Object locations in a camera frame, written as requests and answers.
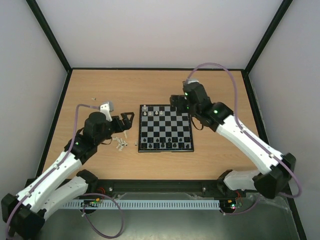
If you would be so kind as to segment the black grey chessboard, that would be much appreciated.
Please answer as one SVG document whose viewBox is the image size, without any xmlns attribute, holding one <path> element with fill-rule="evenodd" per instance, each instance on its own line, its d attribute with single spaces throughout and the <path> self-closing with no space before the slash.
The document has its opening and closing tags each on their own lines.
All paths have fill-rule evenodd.
<svg viewBox="0 0 320 240">
<path fill-rule="evenodd" d="M 157 152 L 193 152 L 194 141 L 192 133 L 192 122 L 188 113 L 178 113 L 176 108 L 169 104 L 141 104 L 139 106 L 139 133 L 138 133 L 138 152 L 139 153 L 157 153 Z M 165 137 L 165 148 L 161 148 L 160 138 Z M 185 148 L 185 137 L 190 137 L 190 148 Z M 166 148 L 168 138 L 171 138 L 172 145 L 177 143 L 176 148 Z M 147 148 L 141 148 L 142 143 L 147 144 Z"/>
</svg>

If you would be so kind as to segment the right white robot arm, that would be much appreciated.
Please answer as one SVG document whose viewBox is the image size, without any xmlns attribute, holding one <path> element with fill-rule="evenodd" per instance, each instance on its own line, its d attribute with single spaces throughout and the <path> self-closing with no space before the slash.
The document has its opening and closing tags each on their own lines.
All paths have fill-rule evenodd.
<svg viewBox="0 0 320 240">
<path fill-rule="evenodd" d="M 274 199 L 293 177 L 296 158 L 270 147 L 257 137 L 236 114 L 222 102 L 211 102 L 198 82 L 183 86 L 183 95 L 171 95 L 172 107 L 195 117 L 204 127 L 223 136 L 240 149 L 257 167 L 254 171 L 231 170 L 218 183 L 218 191 L 229 196 L 235 190 L 256 190 L 265 198 Z"/>
</svg>

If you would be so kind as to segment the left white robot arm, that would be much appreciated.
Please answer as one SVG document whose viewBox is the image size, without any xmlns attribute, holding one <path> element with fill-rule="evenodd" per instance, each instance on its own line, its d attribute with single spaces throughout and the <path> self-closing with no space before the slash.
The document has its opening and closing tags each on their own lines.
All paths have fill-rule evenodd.
<svg viewBox="0 0 320 240">
<path fill-rule="evenodd" d="M 1 200 L 2 219 L 6 226 L 22 238 L 35 237 L 45 221 L 68 201 L 95 189 L 98 178 L 88 170 L 81 170 L 68 183 L 64 180 L 79 170 L 98 151 L 98 146 L 113 134 L 132 127 L 133 112 L 110 116 L 93 112 L 83 128 L 64 147 L 56 161 L 30 185 L 16 195 L 8 193 Z"/>
</svg>

